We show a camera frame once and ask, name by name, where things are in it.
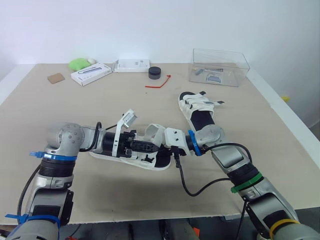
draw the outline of white slipper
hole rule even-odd
[[[186,91],[178,97],[180,110],[194,132],[201,130],[206,125],[215,124],[213,121],[214,108],[225,103],[224,101],[212,102],[205,95],[204,91],[197,94]]]

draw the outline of tabletop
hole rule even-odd
[[[0,105],[0,224],[16,212],[20,193],[40,160],[29,156],[46,146],[46,131],[55,122],[83,126],[114,125],[128,109],[138,119],[131,126],[143,135],[150,123],[188,131],[178,106],[182,92],[205,91],[215,108],[214,121],[227,138],[249,148],[253,164],[295,209],[320,206],[320,170],[255,86],[245,79],[239,87],[188,81],[187,64],[157,64],[159,80],[147,73],[112,73],[84,87],[70,78],[67,64],[37,64]],[[47,76],[65,80],[51,84]],[[171,79],[162,88],[166,75]],[[225,177],[209,153],[181,157],[188,188],[196,192]],[[242,199],[219,182],[197,197],[182,187],[175,164],[151,171],[79,153],[74,168],[74,205],[70,223],[97,223],[239,214]]]

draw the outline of clear plastic box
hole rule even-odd
[[[189,80],[238,87],[249,69],[249,64],[241,52],[194,48]]]

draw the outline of white box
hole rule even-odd
[[[149,59],[119,59],[113,63],[116,73],[147,73],[150,68]]]
[[[96,64],[83,68],[80,71],[71,73],[71,78],[81,86],[85,86],[111,73],[112,69],[110,67],[101,62],[98,62]]]

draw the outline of red cable tie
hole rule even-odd
[[[167,75],[167,79],[165,80],[165,82],[161,85],[161,86],[145,86],[146,88],[151,88],[151,89],[159,89],[162,88],[166,82],[168,82],[168,80],[171,78],[171,75]]]

